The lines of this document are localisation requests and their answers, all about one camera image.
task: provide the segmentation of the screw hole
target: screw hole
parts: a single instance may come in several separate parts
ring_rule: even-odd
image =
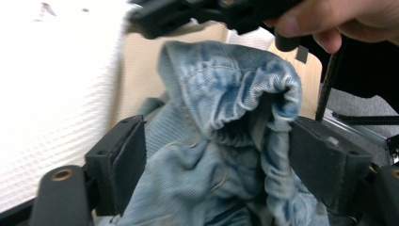
[[[222,2],[224,4],[226,4],[227,6],[230,6],[230,5],[234,4],[234,0],[222,0]]]
[[[106,154],[106,150],[100,150],[97,152],[97,155],[104,155]]]
[[[397,179],[399,179],[399,169],[394,169],[394,170],[392,171],[392,175],[393,175],[394,177],[396,177]]]
[[[350,154],[353,154],[353,155],[359,155],[359,153],[358,153],[358,152],[355,152],[355,151],[349,151],[349,153],[350,153]]]
[[[68,178],[72,177],[73,171],[70,169],[62,169],[55,174],[53,174],[52,180],[53,181],[64,181],[67,180]]]

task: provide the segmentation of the black metal bar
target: black metal bar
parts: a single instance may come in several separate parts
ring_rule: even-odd
[[[341,65],[341,59],[343,58],[343,54],[345,52],[345,47],[346,47],[346,37],[343,36],[343,44],[341,46],[341,49],[337,53],[331,55],[328,62],[326,76],[323,82],[322,91],[320,93],[320,98],[319,98],[319,104],[316,110],[315,119],[317,121],[323,120],[327,108],[328,97],[329,94],[331,93],[332,87],[334,86],[335,78],[337,77],[337,72]]]
[[[399,116],[346,116],[336,112],[332,116],[351,125],[399,125]]]
[[[34,201],[35,201],[34,199],[29,200],[3,213],[0,213],[0,225],[2,226],[27,225],[30,213],[32,212]]]

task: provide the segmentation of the hand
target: hand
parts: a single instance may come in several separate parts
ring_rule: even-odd
[[[389,40],[399,45],[397,0],[304,0],[265,23],[284,37],[312,34],[331,54],[341,47],[340,33],[355,40]]]

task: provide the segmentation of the black plastic bracket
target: black plastic bracket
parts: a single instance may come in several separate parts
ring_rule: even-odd
[[[375,190],[387,225],[399,222],[399,167],[382,167],[375,178]]]
[[[399,154],[399,135],[387,138],[387,148],[393,157]]]
[[[116,124],[87,154],[86,165],[46,173],[29,225],[92,225],[97,216],[122,215],[146,165],[142,116]]]
[[[299,117],[290,135],[290,162],[314,197],[336,216],[348,216],[358,180],[372,156],[318,121]]]
[[[300,0],[149,0],[131,1],[140,5],[130,16],[134,31],[155,39],[196,19],[200,24],[217,21],[239,35],[258,29],[264,20],[277,18]],[[297,38],[276,36],[281,51],[294,50]]]

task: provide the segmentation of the light blue denim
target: light blue denim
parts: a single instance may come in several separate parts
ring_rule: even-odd
[[[252,225],[247,204],[263,190],[277,225],[328,225],[289,164],[301,104],[290,63],[239,45],[168,41],[158,70],[167,94],[138,112],[148,163],[119,225]],[[261,95],[273,96],[273,117],[259,150],[246,113]]]

